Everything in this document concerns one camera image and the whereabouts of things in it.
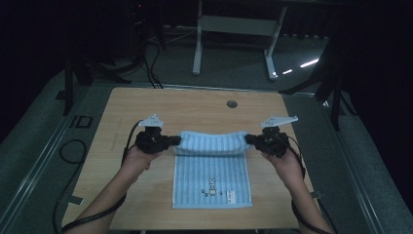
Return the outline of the person's left hand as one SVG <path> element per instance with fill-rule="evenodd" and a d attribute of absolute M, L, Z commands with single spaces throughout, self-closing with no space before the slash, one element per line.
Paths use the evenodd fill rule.
<path fill-rule="evenodd" d="M 142 173 L 150 169 L 151 162 L 161 155 L 162 152 L 146 154 L 133 146 L 122 163 L 120 170 L 122 177 L 131 182 L 137 181 Z"/>

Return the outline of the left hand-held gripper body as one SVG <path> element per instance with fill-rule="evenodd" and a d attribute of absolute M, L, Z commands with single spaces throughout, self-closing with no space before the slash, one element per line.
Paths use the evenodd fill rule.
<path fill-rule="evenodd" d="M 153 114 L 138 123 L 144 131 L 139 132 L 135 139 L 135 146 L 145 154 L 156 154 L 166 149 L 165 138 L 161 135 L 164 122 Z"/>

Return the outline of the black metal stand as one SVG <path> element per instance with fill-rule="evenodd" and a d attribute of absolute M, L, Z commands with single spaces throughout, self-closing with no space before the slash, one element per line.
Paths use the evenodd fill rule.
<path fill-rule="evenodd" d="M 75 52 L 67 52 L 64 55 L 64 89 L 59 91 L 56 98 L 64 101 L 63 115 L 67 116 L 74 105 L 74 78 L 81 85 L 89 86 L 93 78 L 89 68 L 93 68 L 109 80 L 121 84 L 130 84 L 131 81 L 118 76 L 114 71 L 105 68 L 97 61 Z"/>
<path fill-rule="evenodd" d="M 334 129 L 339 131 L 340 106 L 344 97 L 342 95 L 343 82 L 348 65 L 349 53 L 345 39 L 334 33 L 328 39 L 310 77 L 292 88 L 280 91 L 280 94 L 293 95 L 311 85 L 320 83 L 315 98 L 318 101 L 327 101 L 329 97 L 332 97 L 330 121 Z"/>

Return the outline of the black floor socket plate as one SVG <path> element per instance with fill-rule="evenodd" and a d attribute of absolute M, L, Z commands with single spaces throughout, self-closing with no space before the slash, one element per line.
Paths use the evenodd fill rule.
<path fill-rule="evenodd" d="M 75 115 L 70 123 L 70 128 L 87 129 L 93 123 L 94 118 L 91 116 Z"/>

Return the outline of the blue striped towel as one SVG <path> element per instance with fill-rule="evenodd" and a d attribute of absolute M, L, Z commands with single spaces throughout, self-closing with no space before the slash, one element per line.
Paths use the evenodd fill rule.
<path fill-rule="evenodd" d="M 182 132 L 175 154 L 175 209 L 237 209 L 252 205 L 245 132 Z"/>

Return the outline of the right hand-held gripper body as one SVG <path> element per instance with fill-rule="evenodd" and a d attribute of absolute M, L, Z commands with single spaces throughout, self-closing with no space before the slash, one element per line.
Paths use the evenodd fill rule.
<path fill-rule="evenodd" d="M 297 120 L 297 116 L 280 117 L 274 115 L 264 120 L 260 124 L 262 134 L 259 136 L 263 143 L 262 151 L 276 157 L 282 157 L 286 149 L 290 147 L 290 143 L 288 135 L 281 132 L 280 126 L 296 122 Z"/>

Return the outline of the person's right hand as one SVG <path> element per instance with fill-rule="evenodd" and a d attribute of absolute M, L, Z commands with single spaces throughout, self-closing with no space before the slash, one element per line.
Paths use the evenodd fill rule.
<path fill-rule="evenodd" d="M 262 156 L 273 165 L 279 178 L 290 192 L 304 189 L 301 167 L 291 150 L 287 149 L 281 158 L 267 153 L 263 153 Z"/>

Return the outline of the white desk frame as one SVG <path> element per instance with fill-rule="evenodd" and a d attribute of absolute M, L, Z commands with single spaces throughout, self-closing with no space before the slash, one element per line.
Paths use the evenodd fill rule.
<path fill-rule="evenodd" d="M 192 73 L 201 73 L 203 32 L 235 33 L 254 36 L 268 36 L 270 45 L 263 51 L 263 56 L 268 73 L 268 79 L 275 81 L 278 73 L 273 62 L 273 53 L 281 33 L 282 24 L 287 8 L 281 7 L 277 19 L 242 19 L 232 17 L 210 16 L 203 13 L 203 0 L 198 0 L 197 13 L 197 41 L 193 60 Z"/>

